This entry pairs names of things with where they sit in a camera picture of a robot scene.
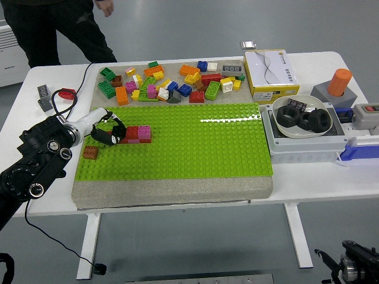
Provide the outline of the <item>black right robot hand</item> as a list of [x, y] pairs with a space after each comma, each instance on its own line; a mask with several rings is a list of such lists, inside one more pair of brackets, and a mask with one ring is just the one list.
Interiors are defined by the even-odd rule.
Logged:
[[339, 272], [341, 271], [342, 266], [337, 264], [327, 253], [319, 249], [315, 249], [314, 252], [322, 259], [323, 263], [331, 270], [332, 280], [323, 280], [322, 283], [338, 283], [342, 284], [342, 281], [339, 277]]

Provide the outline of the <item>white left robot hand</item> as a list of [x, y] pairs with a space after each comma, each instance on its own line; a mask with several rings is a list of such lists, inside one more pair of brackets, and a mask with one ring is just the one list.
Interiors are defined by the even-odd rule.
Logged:
[[[113, 126], [112, 132], [108, 133], [104, 130], [97, 129], [96, 125], [101, 121], [114, 120], [117, 125]], [[76, 146], [81, 143], [84, 138], [90, 135], [94, 140], [102, 144], [113, 146], [118, 144], [126, 136], [126, 127], [115, 113], [106, 110], [105, 108], [97, 108], [83, 118], [71, 123]]]

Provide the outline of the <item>person's hand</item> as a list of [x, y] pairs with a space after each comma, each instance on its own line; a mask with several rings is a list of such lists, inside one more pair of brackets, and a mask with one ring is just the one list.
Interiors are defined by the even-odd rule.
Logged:
[[105, 17], [111, 16], [114, 12], [113, 0], [94, 0], [94, 4], [104, 13]]

